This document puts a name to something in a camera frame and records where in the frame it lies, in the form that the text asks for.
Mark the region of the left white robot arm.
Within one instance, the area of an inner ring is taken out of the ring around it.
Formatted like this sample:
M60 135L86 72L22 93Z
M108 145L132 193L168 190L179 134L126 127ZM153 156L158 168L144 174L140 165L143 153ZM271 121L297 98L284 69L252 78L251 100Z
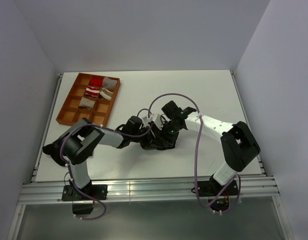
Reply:
M91 179L87 159L98 145L116 149L124 148L130 142L138 142L150 133L152 126L143 127L142 120L132 116L122 130L96 125L86 118L79 120L59 140L59 155L66 162L73 194L80 200L91 195Z

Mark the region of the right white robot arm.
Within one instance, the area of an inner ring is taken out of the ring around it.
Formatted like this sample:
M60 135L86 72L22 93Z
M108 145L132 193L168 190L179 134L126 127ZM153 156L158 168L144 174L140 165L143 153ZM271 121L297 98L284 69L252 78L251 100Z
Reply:
M229 123L201 114L197 109L181 109L174 101L162 107L163 113L170 120L162 128L168 134L175 134L181 129L206 135L222 146L224 163L212 175L211 192L221 195L228 187L227 183L261 152L254 135L245 122Z

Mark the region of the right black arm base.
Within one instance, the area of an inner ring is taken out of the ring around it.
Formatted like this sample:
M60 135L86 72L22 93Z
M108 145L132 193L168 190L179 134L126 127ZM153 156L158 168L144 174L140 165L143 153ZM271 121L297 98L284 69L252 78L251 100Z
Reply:
M199 197L212 197L212 199L208 199L208 203L213 200L213 197L215 197L222 188L223 186L219 185L214 180L198 181ZM233 180L209 208L219 214L227 212L239 202L240 195L241 184Z

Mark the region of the beige red sock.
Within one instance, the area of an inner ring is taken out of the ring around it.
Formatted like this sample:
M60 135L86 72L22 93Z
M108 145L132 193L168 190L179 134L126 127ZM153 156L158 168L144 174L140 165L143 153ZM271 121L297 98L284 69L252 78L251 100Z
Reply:
M93 109L94 104L95 104L94 100L83 97L79 103L79 107L86 108L91 111Z

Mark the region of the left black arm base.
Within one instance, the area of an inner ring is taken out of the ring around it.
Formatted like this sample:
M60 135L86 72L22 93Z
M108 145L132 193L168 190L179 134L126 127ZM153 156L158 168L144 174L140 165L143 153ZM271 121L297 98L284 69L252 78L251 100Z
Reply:
M86 216L92 213L96 200L106 200L108 185L88 184L77 190L73 184L65 185L61 197L62 202L72 202L75 215Z

